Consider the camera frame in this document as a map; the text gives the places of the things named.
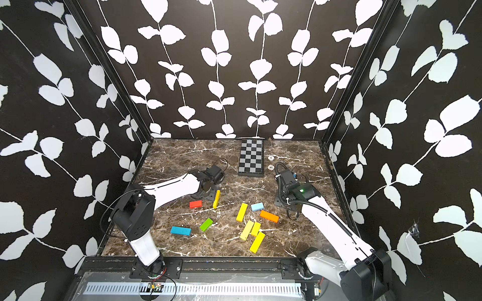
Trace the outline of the yellow long block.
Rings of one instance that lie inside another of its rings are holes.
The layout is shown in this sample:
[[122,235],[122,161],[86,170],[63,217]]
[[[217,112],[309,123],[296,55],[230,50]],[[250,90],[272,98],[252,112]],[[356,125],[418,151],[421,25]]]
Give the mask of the yellow long block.
[[216,195],[215,195],[215,199],[214,199],[214,202],[213,202],[213,209],[217,209],[217,208],[218,208],[218,204],[219,204],[219,200],[220,200],[220,195],[221,195],[221,191],[220,191],[220,190],[217,190]]

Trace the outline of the red short block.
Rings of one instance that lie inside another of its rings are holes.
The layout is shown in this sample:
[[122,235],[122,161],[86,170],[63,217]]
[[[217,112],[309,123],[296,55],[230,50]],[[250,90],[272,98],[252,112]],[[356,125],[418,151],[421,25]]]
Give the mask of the red short block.
[[189,204],[190,209],[201,208],[202,206],[203,206],[202,200],[191,201],[190,204]]

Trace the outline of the orange long block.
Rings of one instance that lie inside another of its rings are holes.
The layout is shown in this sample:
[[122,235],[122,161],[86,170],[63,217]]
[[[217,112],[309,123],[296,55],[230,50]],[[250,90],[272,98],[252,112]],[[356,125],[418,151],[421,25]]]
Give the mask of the orange long block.
[[279,223],[279,217],[277,215],[266,212],[264,210],[260,212],[260,217],[272,221],[273,223]]

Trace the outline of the light blue short block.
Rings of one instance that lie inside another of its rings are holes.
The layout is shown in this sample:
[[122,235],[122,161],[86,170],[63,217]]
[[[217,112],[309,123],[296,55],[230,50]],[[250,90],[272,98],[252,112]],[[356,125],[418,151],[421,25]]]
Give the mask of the light blue short block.
[[255,211],[262,211],[264,209],[264,204],[263,203],[256,203],[251,205],[251,210],[253,212]]

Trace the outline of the teal long block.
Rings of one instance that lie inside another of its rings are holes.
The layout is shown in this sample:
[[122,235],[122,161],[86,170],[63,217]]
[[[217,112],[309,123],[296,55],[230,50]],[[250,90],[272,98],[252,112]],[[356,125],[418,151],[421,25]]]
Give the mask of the teal long block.
[[170,233],[174,235],[183,235],[189,237],[192,233],[192,229],[184,227],[171,227]]

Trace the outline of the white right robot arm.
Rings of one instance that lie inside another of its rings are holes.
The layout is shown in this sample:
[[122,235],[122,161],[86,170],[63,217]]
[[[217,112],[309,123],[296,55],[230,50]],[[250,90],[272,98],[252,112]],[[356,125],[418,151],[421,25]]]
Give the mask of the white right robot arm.
[[339,286],[348,300],[379,300],[391,293],[392,261],[387,252],[376,250],[353,232],[328,206],[310,183],[294,176],[276,176],[277,198],[286,207],[299,205],[335,249],[339,258],[311,248],[298,255],[302,278],[323,277]]

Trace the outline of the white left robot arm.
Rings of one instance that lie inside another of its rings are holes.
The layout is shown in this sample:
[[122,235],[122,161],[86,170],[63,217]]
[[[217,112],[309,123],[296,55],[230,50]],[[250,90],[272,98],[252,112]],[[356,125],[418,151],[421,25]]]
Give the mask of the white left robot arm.
[[110,218],[123,233],[143,267],[162,271],[162,256],[151,235],[153,214],[159,207],[178,198],[208,193],[222,182],[224,172],[217,166],[192,170],[169,181],[148,186],[132,185],[118,199]]

